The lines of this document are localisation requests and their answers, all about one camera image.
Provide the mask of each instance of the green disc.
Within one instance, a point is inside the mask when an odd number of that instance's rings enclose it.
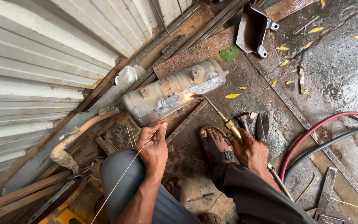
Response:
[[[219,54],[226,61],[232,61],[237,58],[239,52],[240,49],[236,47],[234,44],[232,44],[229,47],[221,50]]]

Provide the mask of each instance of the white corrugated wall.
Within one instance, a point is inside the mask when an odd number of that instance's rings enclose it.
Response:
[[[158,1],[166,24],[180,15],[177,0]],[[156,18],[148,0],[0,0],[0,172],[74,110],[119,55],[149,40]]]

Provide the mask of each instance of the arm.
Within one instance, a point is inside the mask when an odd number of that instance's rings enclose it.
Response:
[[[165,141],[167,125],[166,122],[161,124],[161,121],[158,121],[140,131],[136,150],[140,151],[139,155],[146,166],[146,176],[131,201],[118,216],[117,223],[152,222],[158,187],[168,159],[168,148]],[[156,135],[150,139],[155,131],[157,131]]]
[[[242,128],[238,130],[243,137],[244,146],[241,146],[236,139],[231,141],[237,160],[242,166],[256,173],[270,186],[282,193],[266,166],[269,150],[262,142],[253,139],[248,131]]]

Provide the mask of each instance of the red hose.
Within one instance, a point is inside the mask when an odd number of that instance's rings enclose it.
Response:
[[[294,151],[296,150],[296,148],[306,139],[306,137],[310,134],[313,133],[313,131],[315,131],[316,129],[318,129],[319,127],[321,127],[323,124],[327,123],[328,121],[335,119],[337,117],[341,117],[341,116],[346,116],[346,115],[356,115],[358,116],[358,112],[341,112],[338,114],[334,114],[332,116],[327,117],[326,119],[320,121],[319,123],[317,123],[316,125],[314,125],[311,129],[309,129],[307,132],[305,132],[296,142],[295,144],[292,146],[292,148],[288,151],[286,157],[284,158],[284,161],[282,163],[281,166],[281,170],[280,170],[280,178],[281,180],[284,182],[284,174],[285,174],[285,170],[287,169],[287,165],[288,162],[291,159],[292,154],[294,153]]]

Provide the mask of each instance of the dark trousers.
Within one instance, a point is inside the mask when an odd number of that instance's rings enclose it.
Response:
[[[136,155],[134,150],[118,150],[103,161],[105,198],[112,191]],[[112,223],[131,200],[145,176],[146,168],[138,156],[123,176],[106,206]],[[232,198],[242,223],[316,223],[299,206],[276,191],[251,170],[236,163],[220,163],[214,169],[213,183]],[[153,223],[201,223],[160,184],[153,211]]]

